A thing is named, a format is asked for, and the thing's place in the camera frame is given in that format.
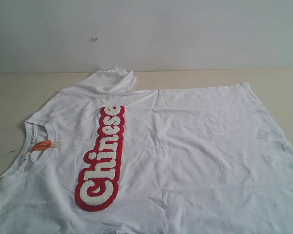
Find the white t-shirt red lettering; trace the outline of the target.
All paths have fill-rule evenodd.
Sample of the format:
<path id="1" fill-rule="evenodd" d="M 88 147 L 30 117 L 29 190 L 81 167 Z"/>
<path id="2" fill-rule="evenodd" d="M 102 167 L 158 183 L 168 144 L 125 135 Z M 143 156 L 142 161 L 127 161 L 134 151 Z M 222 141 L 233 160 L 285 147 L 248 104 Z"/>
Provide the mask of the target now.
<path id="1" fill-rule="evenodd" d="M 0 234 L 293 234 L 293 148 L 247 83 L 135 80 L 97 71 L 25 121 Z"/>

